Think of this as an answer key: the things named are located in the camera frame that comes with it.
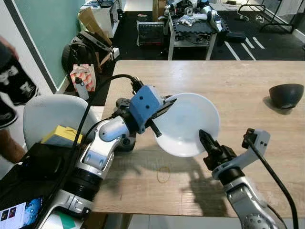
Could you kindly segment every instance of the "yellow box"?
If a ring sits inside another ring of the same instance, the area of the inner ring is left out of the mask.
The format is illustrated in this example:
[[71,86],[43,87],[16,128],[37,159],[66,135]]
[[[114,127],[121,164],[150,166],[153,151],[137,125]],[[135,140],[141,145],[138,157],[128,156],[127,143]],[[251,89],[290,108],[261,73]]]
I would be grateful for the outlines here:
[[[45,136],[41,143],[62,146],[62,147],[72,147],[77,130],[71,127],[63,127],[58,125],[51,133]],[[82,135],[78,138],[77,144],[81,143]]]

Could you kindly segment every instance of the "bottle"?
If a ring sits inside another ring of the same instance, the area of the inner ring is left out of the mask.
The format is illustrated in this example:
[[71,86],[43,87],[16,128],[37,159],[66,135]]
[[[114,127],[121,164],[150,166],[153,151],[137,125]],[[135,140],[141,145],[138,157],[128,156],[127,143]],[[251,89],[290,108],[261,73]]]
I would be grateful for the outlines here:
[[79,77],[75,78],[75,86],[80,98],[82,98],[83,100],[89,99],[89,94],[87,92],[86,86],[81,78]]

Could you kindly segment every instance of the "white floor line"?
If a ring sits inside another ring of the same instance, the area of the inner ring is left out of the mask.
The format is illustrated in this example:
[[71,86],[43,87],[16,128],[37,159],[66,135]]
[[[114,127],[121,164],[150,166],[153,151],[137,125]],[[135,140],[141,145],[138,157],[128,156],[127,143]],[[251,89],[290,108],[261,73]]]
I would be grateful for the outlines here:
[[258,41],[258,39],[256,37],[253,37],[253,40],[261,49],[265,49],[265,47]]
[[244,43],[241,43],[243,48],[247,51],[247,53],[249,54],[249,56],[251,56],[251,58],[256,61],[256,58],[254,58],[254,56],[252,55],[252,53],[250,52],[250,50],[248,49],[248,47],[244,44]]
[[255,49],[255,47],[252,45],[252,43],[249,41],[249,39],[247,37],[246,37],[246,42],[251,49]]
[[224,42],[225,45],[228,47],[228,49],[230,50],[230,52],[232,53],[232,55],[235,57],[235,59],[237,61],[240,61],[240,58],[238,57],[238,55],[236,54],[236,52],[233,50],[233,48],[230,46],[230,44],[228,42]]

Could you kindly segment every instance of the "teal wall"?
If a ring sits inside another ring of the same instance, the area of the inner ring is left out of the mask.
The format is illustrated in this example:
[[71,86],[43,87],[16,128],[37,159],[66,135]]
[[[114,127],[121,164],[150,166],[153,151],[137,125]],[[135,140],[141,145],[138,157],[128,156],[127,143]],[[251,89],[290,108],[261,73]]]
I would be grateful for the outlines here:
[[15,3],[59,87],[65,78],[62,50],[79,32],[77,13],[84,0],[15,0]]

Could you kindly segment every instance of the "black floor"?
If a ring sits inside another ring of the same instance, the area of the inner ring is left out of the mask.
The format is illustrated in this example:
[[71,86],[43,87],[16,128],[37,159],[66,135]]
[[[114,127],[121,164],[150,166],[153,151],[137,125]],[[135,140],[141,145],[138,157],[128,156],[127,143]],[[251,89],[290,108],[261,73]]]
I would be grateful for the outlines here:
[[[125,18],[120,21],[117,32],[113,38],[113,46],[120,49],[120,56],[117,60],[167,60],[168,38],[165,37],[164,46],[138,47],[136,20],[137,15],[148,15],[148,21],[152,19],[152,12],[126,12]],[[244,31],[250,43],[251,48],[245,43],[248,50],[256,60],[286,60],[286,61],[304,61],[305,51],[303,45],[295,36],[286,33],[279,27],[268,27],[264,32],[259,32],[263,25],[255,20],[258,12],[244,11],[243,14],[249,17],[249,21],[237,21],[238,16],[235,11],[219,11],[222,18],[227,20],[231,31]],[[253,40],[255,37],[264,47],[262,49]],[[253,60],[241,43],[229,42],[232,49],[241,60]],[[205,48],[175,48],[173,60],[204,60]],[[236,60],[227,45],[214,47],[211,60]],[[101,80],[111,77],[115,63],[108,64],[104,68]],[[108,93],[108,87],[100,92],[95,100],[95,105],[104,105]]]

